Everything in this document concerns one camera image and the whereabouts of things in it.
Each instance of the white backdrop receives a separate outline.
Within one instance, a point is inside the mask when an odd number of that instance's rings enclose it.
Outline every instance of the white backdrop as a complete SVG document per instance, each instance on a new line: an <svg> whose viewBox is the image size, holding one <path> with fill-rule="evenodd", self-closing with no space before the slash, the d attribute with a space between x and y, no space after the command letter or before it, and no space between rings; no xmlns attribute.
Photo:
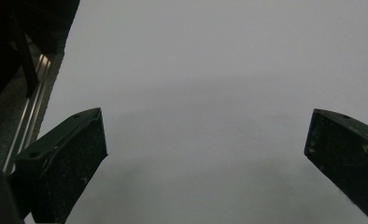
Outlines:
<svg viewBox="0 0 368 224"><path fill-rule="evenodd" d="M109 153L68 224L368 223L303 153L368 124L368 0L81 0L65 52L41 135L101 107Z"/></svg>

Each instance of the white fabric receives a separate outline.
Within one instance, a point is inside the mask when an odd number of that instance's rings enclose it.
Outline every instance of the white fabric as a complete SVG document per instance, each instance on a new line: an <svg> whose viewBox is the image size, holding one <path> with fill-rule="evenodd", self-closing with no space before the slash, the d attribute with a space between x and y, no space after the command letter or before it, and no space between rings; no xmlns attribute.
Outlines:
<svg viewBox="0 0 368 224"><path fill-rule="evenodd" d="M93 107L67 223L368 223L303 153L314 108L368 124L368 0L81 0L41 135Z"/></svg>

